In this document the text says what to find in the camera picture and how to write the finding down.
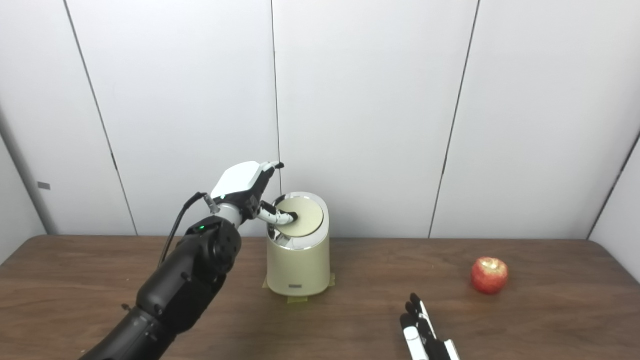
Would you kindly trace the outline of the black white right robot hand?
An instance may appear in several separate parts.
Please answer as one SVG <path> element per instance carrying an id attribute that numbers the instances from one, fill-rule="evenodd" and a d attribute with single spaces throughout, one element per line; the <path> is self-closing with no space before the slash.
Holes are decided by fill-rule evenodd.
<path id="1" fill-rule="evenodd" d="M 400 326 L 412 360 L 459 360 L 452 339 L 439 339 L 425 303 L 414 292 L 405 303 Z"/>

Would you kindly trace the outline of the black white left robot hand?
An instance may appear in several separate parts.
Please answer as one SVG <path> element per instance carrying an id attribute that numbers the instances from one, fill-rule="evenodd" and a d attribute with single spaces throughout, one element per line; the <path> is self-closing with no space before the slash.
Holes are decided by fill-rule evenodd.
<path id="1" fill-rule="evenodd" d="M 218 207 L 212 213 L 226 219 L 237 229 L 255 219 L 273 225 L 295 223 L 298 219 L 296 212 L 279 210 L 262 200 L 271 178 L 284 167 L 285 164 L 279 161 L 248 161 L 227 169 L 210 193 L 210 198 Z"/>

